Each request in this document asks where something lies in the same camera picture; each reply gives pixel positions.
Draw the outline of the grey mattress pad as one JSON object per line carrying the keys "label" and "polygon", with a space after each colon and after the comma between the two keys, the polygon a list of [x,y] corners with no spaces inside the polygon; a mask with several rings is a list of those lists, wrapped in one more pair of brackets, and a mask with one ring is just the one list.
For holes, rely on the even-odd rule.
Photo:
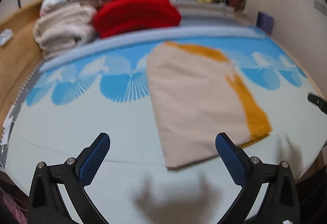
{"label": "grey mattress pad", "polygon": [[199,25],[199,24],[208,24],[208,25],[231,25],[231,26],[240,26],[240,27],[249,27],[249,24],[246,21],[243,21],[239,18],[236,18],[231,15],[218,12],[209,12],[209,11],[200,11],[192,9],[180,10],[182,16],[182,25]]}

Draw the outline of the purple rolled mat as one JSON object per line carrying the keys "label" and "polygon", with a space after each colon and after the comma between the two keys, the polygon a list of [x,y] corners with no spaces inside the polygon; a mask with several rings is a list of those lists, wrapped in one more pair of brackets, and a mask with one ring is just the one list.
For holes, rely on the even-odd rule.
{"label": "purple rolled mat", "polygon": [[274,26],[274,18],[265,12],[258,11],[256,26],[267,35],[271,35]]}

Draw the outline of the red folded blanket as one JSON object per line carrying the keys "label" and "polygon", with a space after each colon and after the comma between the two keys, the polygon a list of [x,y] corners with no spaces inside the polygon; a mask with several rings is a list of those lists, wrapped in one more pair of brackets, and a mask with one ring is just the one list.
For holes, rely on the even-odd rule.
{"label": "red folded blanket", "polygon": [[100,38],[122,33],[179,26],[181,14],[168,0],[111,0],[93,17]]}

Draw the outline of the beige and orange hooded jacket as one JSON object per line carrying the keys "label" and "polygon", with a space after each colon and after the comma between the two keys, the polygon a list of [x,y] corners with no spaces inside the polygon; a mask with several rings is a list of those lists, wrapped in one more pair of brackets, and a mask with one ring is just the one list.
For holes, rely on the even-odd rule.
{"label": "beige and orange hooded jacket", "polygon": [[168,169],[216,157],[219,133],[249,146],[272,131],[268,115],[219,50],[164,42],[149,54],[146,73]]}

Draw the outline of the white tissue packet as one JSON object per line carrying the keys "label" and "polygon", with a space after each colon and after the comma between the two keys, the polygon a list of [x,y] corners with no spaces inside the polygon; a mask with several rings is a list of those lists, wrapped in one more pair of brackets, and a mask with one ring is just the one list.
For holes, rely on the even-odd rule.
{"label": "white tissue packet", "polygon": [[13,32],[11,29],[5,29],[0,33],[0,46],[3,47],[13,38]]}

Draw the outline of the cream folded fleece blanket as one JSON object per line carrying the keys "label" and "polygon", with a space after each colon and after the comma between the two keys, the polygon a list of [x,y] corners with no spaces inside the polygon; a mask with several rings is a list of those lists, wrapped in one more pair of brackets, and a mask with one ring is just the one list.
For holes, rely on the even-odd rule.
{"label": "cream folded fleece blanket", "polygon": [[96,38],[92,20],[96,8],[73,3],[40,17],[33,28],[33,37],[50,60],[65,52],[89,43]]}

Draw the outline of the blue and white bed sheet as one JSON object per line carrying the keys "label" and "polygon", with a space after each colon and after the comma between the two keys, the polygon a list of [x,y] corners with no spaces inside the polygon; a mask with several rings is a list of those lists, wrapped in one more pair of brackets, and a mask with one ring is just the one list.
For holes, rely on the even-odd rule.
{"label": "blue and white bed sheet", "polygon": [[29,192],[36,164],[63,162],[105,132],[111,148],[89,191],[134,192],[145,179],[156,187],[198,185],[203,175],[216,187],[234,189],[219,158],[167,170],[146,82],[148,54],[164,41],[196,43],[232,60],[272,133],[248,147],[264,162],[286,159],[302,176],[326,141],[326,115],[307,100],[309,77],[269,37],[253,28],[192,26],[153,29],[96,41],[41,68],[39,81],[18,105],[6,173]]}

